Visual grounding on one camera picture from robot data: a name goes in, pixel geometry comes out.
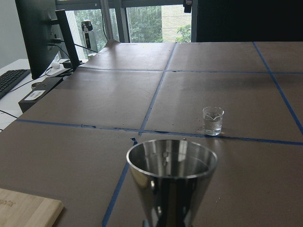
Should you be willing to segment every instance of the water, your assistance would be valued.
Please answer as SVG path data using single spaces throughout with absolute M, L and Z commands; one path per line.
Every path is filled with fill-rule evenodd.
M 205 134 L 210 136 L 219 135 L 222 128 L 222 116 L 215 113 L 206 113 L 203 120 Z

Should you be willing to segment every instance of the blue tape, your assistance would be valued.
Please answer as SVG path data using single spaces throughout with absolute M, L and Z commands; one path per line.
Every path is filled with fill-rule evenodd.
M 287 98 L 286 98 L 286 96 L 285 96 L 283 90 L 281 89 L 281 87 L 280 87 L 280 85 L 279 85 L 279 83 L 278 83 L 276 77 L 274 76 L 274 74 L 273 74 L 272 71 L 270 70 L 269 65 L 266 63 L 264 57 L 263 57 L 262 54 L 261 54 L 261 51 L 258 49 L 258 47 L 257 47 L 257 45 L 255 44 L 255 42 L 253 42 L 253 45 L 254 45 L 254 47 L 256 48 L 256 50 L 257 50 L 257 52 L 258 52 L 258 54 L 259 54 L 261 60 L 263 61 L 263 63 L 264 63 L 264 65 L 265 65 L 266 69 L 268 70 L 268 72 L 269 72 L 269 74 L 270 74 L 270 76 L 271 76 L 273 82 L 274 82 L 275 85 L 276 85 L 276 88 L 278 89 L 278 91 L 279 91 L 281 97 L 283 98 L 283 100 L 284 100 L 284 102 L 285 102 L 285 104 L 286 104 L 286 106 L 287 106 L 287 108 L 288 108 L 290 114 L 292 115 L 292 117 L 293 117 L 295 123 L 296 123 L 297 126 L 299 127 L 299 130 L 301 131 L 301 134 L 303 135 L 303 126 L 301 125 L 301 123 L 300 123 L 300 121 L 299 121 L 297 115 L 295 114 L 293 108 L 291 107 L 290 103 L 288 102 L 288 100 L 287 100 Z
M 253 73 L 253 74 L 268 74 L 268 72 L 250 72 L 250 71 L 207 71 L 207 70 L 168 70 L 166 72 L 203 72 L 203 73 Z
M 183 132 L 172 132 L 172 131 L 152 131 L 152 130 L 141 130 L 141 129 L 129 129 L 129 128 L 105 128 L 98 127 L 95 125 L 77 125 L 77 124 L 65 124 L 65 123 L 57 123 L 57 122 L 41 122 L 41 121 L 32 121 L 32 120 L 23 120 L 16 119 L 18 122 L 27 122 L 27 123 L 37 123 L 37 124 L 48 124 L 48 125 L 56 125 L 56 126 L 64 126 L 64 127 L 74 127 L 74 128 L 88 128 L 88 129 L 100 129 L 100 130 L 109 130 L 109 131 L 129 131 L 129 132 L 138 132 L 149 133 L 149 134 L 165 134 L 165 135 L 174 135 L 174 136 L 188 136 L 188 137 L 199 137 L 199 138 L 222 138 L 222 139 L 235 139 L 235 140 L 245 140 L 245 141 L 258 141 L 258 142 L 266 142 L 266 143 L 278 143 L 278 144 L 289 144 L 289 145 L 303 145 L 303 142 L 292 142 L 292 141 L 284 141 L 284 140 L 265 140 L 265 139 L 256 139 L 256 138 L 245 138 L 245 137 L 231 137 L 231 136 L 208 136 L 204 134 L 195 134 L 195 133 L 183 133 Z
M 136 141 L 136 138 L 131 138 L 131 140 L 134 142 L 134 145 L 138 144 L 138 142 Z
M 81 68 L 88 69 L 88 70 L 96 70 L 96 71 L 139 71 L 139 72 L 163 72 L 163 70 L 117 70 L 117 69 L 97 69 L 88 66 L 81 66 Z
M 273 74 L 303 74 L 303 72 L 273 72 Z
M 116 203 L 116 200 L 117 200 L 117 198 L 118 198 L 119 192 L 120 192 L 120 190 L 121 190 L 122 184 L 123 184 L 124 179 L 125 179 L 125 177 L 126 177 L 128 168 L 129 168 L 129 165 L 128 165 L 128 163 L 126 162 L 125 165 L 124 165 L 124 168 L 123 168 L 123 170 L 122 170 L 122 173 L 121 173 L 121 175 L 120 175 L 120 178 L 119 178 L 119 181 L 118 181 L 118 183 L 117 183 L 117 186 L 116 186 L 116 188 L 115 188 L 115 191 L 114 191 L 114 193 L 113 193 L 113 195 L 112 195 L 112 198 L 111 198 L 111 200 L 110 200 L 110 202 L 109 202 L 109 205 L 108 205 L 108 207 L 107 207 L 107 210 L 106 210 L 106 212 L 105 212 L 105 215 L 104 215 L 104 217 L 103 217 L 103 220 L 102 220 L 102 227 L 106 227 L 106 225 L 107 225 L 107 223 L 108 223 L 108 221 L 109 221 L 110 215 L 111 215 L 111 213 L 112 213 L 112 211 L 113 211 L 113 208 L 114 208 L 114 206 L 115 206 L 115 203 Z
M 164 72 L 163 72 L 163 74 L 162 74 L 162 76 L 161 76 L 161 79 L 160 79 L 160 81 L 159 81 L 159 83 L 158 83 L 158 86 L 157 86 L 157 89 L 156 89 L 156 91 L 155 91 L 155 94 L 154 94 L 153 97 L 152 97 L 150 106 L 148 107 L 147 113 L 146 113 L 146 115 L 145 115 L 145 117 L 144 117 L 144 120 L 143 120 L 143 122 L 142 122 L 142 125 L 141 125 L 141 127 L 140 127 L 141 130 L 144 130 L 145 125 L 146 125 L 146 123 L 147 123 L 147 120 L 148 120 L 148 118 L 149 118 L 149 116 L 150 116 L 150 114 L 151 114 L 152 107 L 153 107 L 153 105 L 154 105 L 154 103 L 155 103 L 155 101 L 156 101 L 157 95 L 158 95 L 159 90 L 160 90 L 160 88 L 161 88 L 161 86 L 162 86 L 162 83 L 163 83 L 163 80 L 164 80 L 164 77 L 165 77 L 165 74 L 166 74 L 166 70 L 167 70 L 167 68 L 169 67 L 169 64 L 170 64 L 170 62 L 171 62 L 171 59 L 172 59 L 173 53 L 174 53 L 174 51 L 175 51 L 175 49 L 176 49 L 176 46 L 177 46 L 177 43 L 175 43 L 175 45 L 174 45 L 174 47 L 173 47 L 173 49 L 172 49 L 172 51 L 171 51 L 171 53 L 170 53 L 169 59 L 168 59 L 168 61 L 167 61 L 167 63 L 166 63 L 166 66 L 165 66 L 165 70 L 164 70 Z

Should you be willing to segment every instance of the tree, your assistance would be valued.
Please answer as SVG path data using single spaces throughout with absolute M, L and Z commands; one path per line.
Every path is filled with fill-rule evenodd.
M 128 8 L 127 17 L 132 43 L 163 42 L 161 6 Z
M 81 38 L 82 45 L 85 45 L 85 43 L 84 43 L 83 35 L 82 35 L 81 22 L 83 20 L 90 20 L 93 25 L 94 33 L 96 36 L 97 48 L 98 48 L 98 51 L 100 51 L 107 43 L 107 39 L 105 38 L 105 35 L 104 35 L 104 33 L 106 33 L 106 31 L 105 31 L 105 27 L 103 26 L 103 22 L 102 22 L 101 10 L 100 9 L 77 10 L 77 11 L 74 11 L 74 13 L 75 13 L 75 17 L 76 17 L 77 28 L 78 28 L 79 34 L 81 34 L 80 38 Z M 113 34 L 115 36 L 114 38 L 116 40 L 119 40 L 117 26 L 113 25 L 116 23 L 116 15 L 113 10 L 110 10 L 110 17 L 111 17 L 111 21 L 112 21 Z
M 178 28 L 177 34 L 181 36 L 176 38 L 177 43 L 190 43 L 191 41 L 191 25 L 184 25 Z

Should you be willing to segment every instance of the black panel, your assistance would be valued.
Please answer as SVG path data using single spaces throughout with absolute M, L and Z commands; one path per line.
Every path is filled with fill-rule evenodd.
M 38 78 L 51 64 L 59 48 L 50 46 L 60 38 L 60 28 L 51 23 L 56 19 L 54 0 L 16 0 L 32 78 Z
M 303 1 L 199 0 L 197 42 L 303 41 Z

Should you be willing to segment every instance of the keyboard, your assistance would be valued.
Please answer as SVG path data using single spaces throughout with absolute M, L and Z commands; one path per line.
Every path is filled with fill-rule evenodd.
M 30 70 L 9 70 L 0 76 L 0 98 L 5 96 L 14 86 L 16 86 Z

